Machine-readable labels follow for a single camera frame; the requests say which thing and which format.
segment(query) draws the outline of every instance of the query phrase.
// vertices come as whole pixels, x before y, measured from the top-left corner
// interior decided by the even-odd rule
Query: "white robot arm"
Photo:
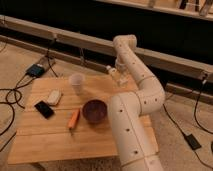
[[[159,80],[134,54],[134,35],[117,36],[113,40],[117,51],[116,67],[125,67],[134,78],[138,91],[114,95],[108,104],[108,117],[123,171],[161,171],[160,160],[150,143],[139,116],[160,109],[165,92]]]

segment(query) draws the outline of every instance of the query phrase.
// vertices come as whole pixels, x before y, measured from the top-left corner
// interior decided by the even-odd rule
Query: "robot arm segment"
[[[165,100],[165,92],[155,75],[132,51],[136,48],[136,42],[134,35],[116,36],[113,40],[118,54],[117,66],[125,65],[128,68],[139,87],[136,94],[142,107],[140,114],[147,114],[161,108]]]
[[[128,68],[139,90],[113,96],[108,104],[108,117],[123,171],[162,171],[160,160],[150,143],[139,115],[158,110],[164,102],[164,90],[155,75],[133,53],[136,37],[114,38],[116,60],[120,71]]]

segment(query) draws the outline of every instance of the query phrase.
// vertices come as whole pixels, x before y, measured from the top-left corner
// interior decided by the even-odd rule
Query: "white paper cup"
[[[74,73],[69,77],[69,83],[75,91],[76,95],[82,94],[84,81],[85,76],[81,73]]]

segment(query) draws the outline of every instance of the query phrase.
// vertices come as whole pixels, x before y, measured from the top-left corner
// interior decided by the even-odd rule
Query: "floor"
[[[25,73],[26,68],[40,59],[42,54],[28,51],[16,46],[7,45],[0,53],[0,88],[12,88],[20,77]],[[53,69],[60,76],[69,76],[73,72],[82,72],[87,74],[102,74],[91,69],[73,65],[71,63],[56,61]],[[48,71],[44,77],[53,77],[51,71]],[[25,103],[30,86],[22,89],[24,98],[21,102]],[[0,101],[3,100],[4,93],[0,93]],[[165,105],[171,116],[178,122],[186,134],[193,134],[201,143],[202,148],[197,150],[200,158],[213,166],[213,153],[211,152],[210,143],[213,136],[200,130],[193,119],[193,109],[195,101],[186,97],[174,95],[165,102]],[[15,106],[16,119],[13,126],[7,133],[0,137],[0,148],[4,142],[14,133],[17,123],[21,118],[23,109]],[[199,103],[198,107],[199,120],[210,130],[213,130],[213,105]],[[168,119],[164,109],[150,114],[153,127],[156,133],[159,145],[159,156],[165,171],[208,171],[195,156],[189,146],[183,140],[180,132],[174,124]],[[0,105],[0,131],[8,124],[11,119],[8,107]],[[8,165],[7,157],[11,148],[11,143],[0,153],[0,170],[1,171],[33,171],[36,170],[29,164]],[[45,162],[42,165],[49,171],[117,171],[120,170],[120,163],[117,157],[73,160],[73,161],[56,161]]]

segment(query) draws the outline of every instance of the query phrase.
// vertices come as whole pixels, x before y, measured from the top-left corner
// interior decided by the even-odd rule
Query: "table leg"
[[[40,171],[46,171],[46,169],[40,163],[30,163],[30,164]]]

